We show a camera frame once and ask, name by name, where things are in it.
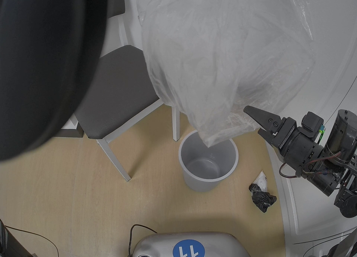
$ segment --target blue circle logo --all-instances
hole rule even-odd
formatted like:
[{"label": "blue circle logo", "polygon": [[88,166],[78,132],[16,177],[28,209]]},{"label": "blue circle logo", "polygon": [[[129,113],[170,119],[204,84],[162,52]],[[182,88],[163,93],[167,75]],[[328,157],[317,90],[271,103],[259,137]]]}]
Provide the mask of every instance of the blue circle logo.
[{"label": "blue circle logo", "polygon": [[175,245],[172,255],[173,257],[204,257],[205,248],[196,240],[186,239]]}]

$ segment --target wooden floor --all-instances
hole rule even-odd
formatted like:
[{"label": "wooden floor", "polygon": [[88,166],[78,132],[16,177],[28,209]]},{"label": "wooden floor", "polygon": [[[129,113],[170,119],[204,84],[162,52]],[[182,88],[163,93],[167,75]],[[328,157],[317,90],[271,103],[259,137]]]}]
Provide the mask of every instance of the wooden floor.
[{"label": "wooden floor", "polygon": [[[61,257],[126,257],[135,223],[157,232],[223,231],[252,257],[283,257],[278,201],[262,213],[248,186],[261,170],[278,196],[263,139],[255,132],[234,139],[239,163],[210,192],[189,189],[178,162],[182,138],[193,130],[181,114],[181,139],[172,139],[171,109],[161,106],[110,147],[132,176],[126,182],[95,140],[53,138],[42,148],[0,164],[0,218],[6,225],[51,239]],[[38,257],[56,256],[48,241],[11,231]],[[136,228],[133,244],[150,232]]]}]

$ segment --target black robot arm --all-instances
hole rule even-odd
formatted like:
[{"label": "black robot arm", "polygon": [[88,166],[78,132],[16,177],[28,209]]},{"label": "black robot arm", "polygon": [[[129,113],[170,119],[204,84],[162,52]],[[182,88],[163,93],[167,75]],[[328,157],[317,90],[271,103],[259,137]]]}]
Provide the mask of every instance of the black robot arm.
[{"label": "black robot arm", "polygon": [[246,106],[244,112],[262,128],[258,133],[275,150],[281,162],[329,196],[340,184],[334,205],[345,217],[357,215],[357,116],[348,110],[338,111],[334,127],[325,146],[315,142],[324,129],[324,120],[308,112],[301,126],[291,117]]}]

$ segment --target transparent trash bag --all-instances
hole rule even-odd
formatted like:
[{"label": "transparent trash bag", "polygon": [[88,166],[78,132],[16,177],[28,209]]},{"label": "transparent trash bag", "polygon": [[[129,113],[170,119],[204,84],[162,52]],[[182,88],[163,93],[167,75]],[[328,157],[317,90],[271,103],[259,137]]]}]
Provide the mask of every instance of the transparent trash bag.
[{"label": "transparent trash bag", "polygon": [[306,0],[137,0],[150,79],[209,147],[279,113],[315,63]]}]

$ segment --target chair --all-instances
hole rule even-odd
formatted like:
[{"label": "chair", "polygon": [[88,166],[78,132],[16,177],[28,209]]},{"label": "chair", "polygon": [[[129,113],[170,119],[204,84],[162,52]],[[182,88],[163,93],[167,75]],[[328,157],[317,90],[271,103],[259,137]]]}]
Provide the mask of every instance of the chair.
[{"label": "chair", "polygon": [[[75,115],[88,138],[96,139],[126,181],[130,180],[109,144],[163,104],[147,73],[142,50],[127,45],[121,14],[124,0],[108,0],[108,18],[117,16],[122,47],[99,60],[96,76]],[[180,112],[172,108],[173,138],[180,138]]]}]

